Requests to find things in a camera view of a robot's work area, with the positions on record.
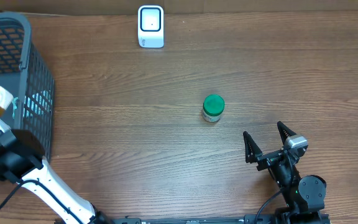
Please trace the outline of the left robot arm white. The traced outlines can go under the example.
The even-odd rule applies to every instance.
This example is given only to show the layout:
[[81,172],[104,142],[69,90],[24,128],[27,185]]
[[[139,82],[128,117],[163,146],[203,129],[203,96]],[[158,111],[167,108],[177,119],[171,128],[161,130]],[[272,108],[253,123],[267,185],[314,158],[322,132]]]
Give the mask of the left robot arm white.
[[111,223],[110,218],[76,194],[56,174],[36,136],[26,129],[13,129],[1,119],[12,101],[13,96],[0,86],[0,181],[15,184],[1,202],[0,210],[20,188],[25,188],[46,203],[64,223]]

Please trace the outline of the green lid jar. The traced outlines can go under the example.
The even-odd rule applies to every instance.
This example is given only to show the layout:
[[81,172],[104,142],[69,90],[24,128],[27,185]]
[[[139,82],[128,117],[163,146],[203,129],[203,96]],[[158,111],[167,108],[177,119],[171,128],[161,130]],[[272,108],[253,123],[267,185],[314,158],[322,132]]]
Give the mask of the green lid jar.
[[221,118],[224,107],[225,102],[220,95],[208,95],[204,99],[201,115],[207,122],[217,122]]

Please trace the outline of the grey plastic basket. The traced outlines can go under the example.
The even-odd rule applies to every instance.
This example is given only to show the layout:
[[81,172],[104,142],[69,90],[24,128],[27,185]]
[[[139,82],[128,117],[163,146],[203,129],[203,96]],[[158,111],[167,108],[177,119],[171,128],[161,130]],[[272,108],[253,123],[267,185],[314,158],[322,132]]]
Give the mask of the grey plastic basket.
[[49,158],[55,80],[32,42],[30,22],[16,12],[0,13],[0,86],[14,97],[2,120],[12,129],[29,130]]

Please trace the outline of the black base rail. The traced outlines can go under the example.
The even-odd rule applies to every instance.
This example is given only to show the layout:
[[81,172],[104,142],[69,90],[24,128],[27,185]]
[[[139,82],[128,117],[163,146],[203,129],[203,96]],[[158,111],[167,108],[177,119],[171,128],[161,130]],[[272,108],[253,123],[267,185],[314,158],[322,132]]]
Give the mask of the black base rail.
[[[331,224],[331,221],[328,215],[321,216],[322,221],[295,221],[293,223],[322,223],[322,224]],[[254,224],[255,215],[245,215],[244,217],[232,217],[232,218],[209,218],[209,219],[154,219],[154,220],[141,220],[140,218],[120,218],[112,219],[114,224]],[[64,224],[62,220],[55,220],[54,224]],[[273,224],[278,223],[274,221],[273,215],[260,215],[258,224]]]

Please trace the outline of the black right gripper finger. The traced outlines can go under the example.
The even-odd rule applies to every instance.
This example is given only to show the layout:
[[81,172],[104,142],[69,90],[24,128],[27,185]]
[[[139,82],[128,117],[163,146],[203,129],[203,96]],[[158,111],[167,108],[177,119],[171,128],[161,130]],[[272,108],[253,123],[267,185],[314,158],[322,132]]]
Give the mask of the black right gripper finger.
[[290,128],[288,128],[286,125],[284,125],[281,121],[277,122],[277,128],[280,133],[280,137],[282,140],[282,143],[284,144],[288,137],[295,136],[296,132],[292,131]]
[[247,132],[243,132],[244,144],[245,144],[245,153],[246,153],[246,163],[257,162],[257,158],[263,155],[263,152],[260,150],[259,146],[252,139],[252,136]]

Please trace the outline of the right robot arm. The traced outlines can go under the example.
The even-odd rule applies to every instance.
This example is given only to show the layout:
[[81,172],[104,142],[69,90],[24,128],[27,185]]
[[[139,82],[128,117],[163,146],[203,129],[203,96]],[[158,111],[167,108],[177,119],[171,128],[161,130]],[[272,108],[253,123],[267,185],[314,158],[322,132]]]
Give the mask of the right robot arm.
[[[259,208],[255,215],[245,215],[245,223],[330,223],[329,215],[322,214],[325,208],[326,181],[318,175],[301,177],[296,164],[308,148],[308,140],[285,126],[277,123],[283,146],[264,154],[248,132],[243,132],[246,162],[256,163],[257,170],[267,170],[278,185],[278,192]],[[264,208],[277,196],[282,195],[285,207],[273,214],[264,215]]]

